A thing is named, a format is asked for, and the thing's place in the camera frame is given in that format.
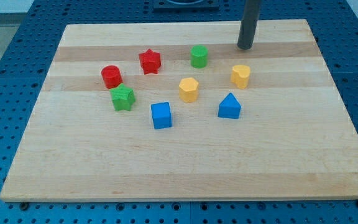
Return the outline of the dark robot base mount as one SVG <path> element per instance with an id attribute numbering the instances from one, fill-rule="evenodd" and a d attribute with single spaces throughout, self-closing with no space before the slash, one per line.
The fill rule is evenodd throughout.
<path id="1" fill-rule="evenodd" d="M 153 0 L 153 11 L 163 12 L 169 10 L 218 10 L 218 0 Z"/>

